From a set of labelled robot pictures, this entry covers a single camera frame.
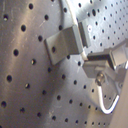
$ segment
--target curved wire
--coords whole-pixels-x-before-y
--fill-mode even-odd
[[[102,88],[101,88],[101,86],[97,86],[97,88],[98,88],[98,95],[99,95],[99,102],[100,102],[101,110],[105,114],[110,114],[115,109],[115,106],[119,100],[119,95],[116,96],[115,101],[113,102],[111,107],[109,109],[106,109],[104,106],[104,102],[103,102]]]

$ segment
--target white cable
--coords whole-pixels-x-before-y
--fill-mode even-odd
[[[73,24],[78,26],[76,15],[75,15],[75,11],[74,11],[74,9],[72,7],[72,4],[71,4],[70,0],[65,0],[65,1],[66,1],[67,5],[68,5],[69,11],[70,11],[70,14],[71,14],[71,17],[72,17]],[[88,60],[84,49],[83,49],[83,52],[81,53],[81,56],[82,56],[82,59],[84,61]]]
[[[76,15],[75,15],[75,11],[74,11],[74,9],[72,7],[72,3],[70,2],[70,0],[65,0],[65,1],[66,1],[67,5],[68,5],[68,8],[69,8],[72,20],[73,20],[73,24],[78,26]]]
[[[103,113],[105,113],[105,114],[110,114],[110,113],[114,110],[114,108],[115,108],[115,106],[116,106],[116,104],[117,104],[117,102],[118,102],[118,100],[119,100],[119,95],[116,96],[116,99],[115,99],[115,101],[113,102],[112,106],[111,106],[109,109],[106,109],[106,108],[104,107],[104,103],[103,103],[102,88],[101,88],[101,86],[97,86],[97,88],[98,88],[98,95],[99,95],[99,102],[100,102],[101,110],[102,110]]]
[[[82,59],[83,59],[84,61],[88,60],[87,55],[86,55],[84,49],[83,49],[83,52],[81,53],[81,56],[82,56]]]

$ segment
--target metal bracket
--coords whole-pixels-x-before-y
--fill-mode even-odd
[[[89,32],[92,31],[92,27],[91,25],[88,25],[88,19],[85,19],[79,22],[78,25],[79,25],[79,30],[80,30],[83,46],[86,46],[88,48],[91,46]]]
[[[67,55],[81,54],[83,51],[81,37],[76,25],[47,38],[45,43],[53,65]]]

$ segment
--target gray pegboard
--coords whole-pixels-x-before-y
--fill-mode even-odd
[[[128,37],[128,1],[71,2],[78,21],[86,18],[92,26],[86,53],[114,47]],[[0,128],[109,126],[112,114],[100,111],[95,82],[86,77],[82,58],[50,63],[44,39],[70,26],[64,0],[0,1]],[[114,90],[105,86],[103,93],[109,107]]]

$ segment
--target pegboard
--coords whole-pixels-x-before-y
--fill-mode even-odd
[[[128,1],[71,0],[78,22],[92,27],[86,53],[128,38]],[[44,40],[73,25],[64,0],[0,1],[0,128],[108,127],[80,55],[51,65]],[[103,88],[110,107],[114,89]]]

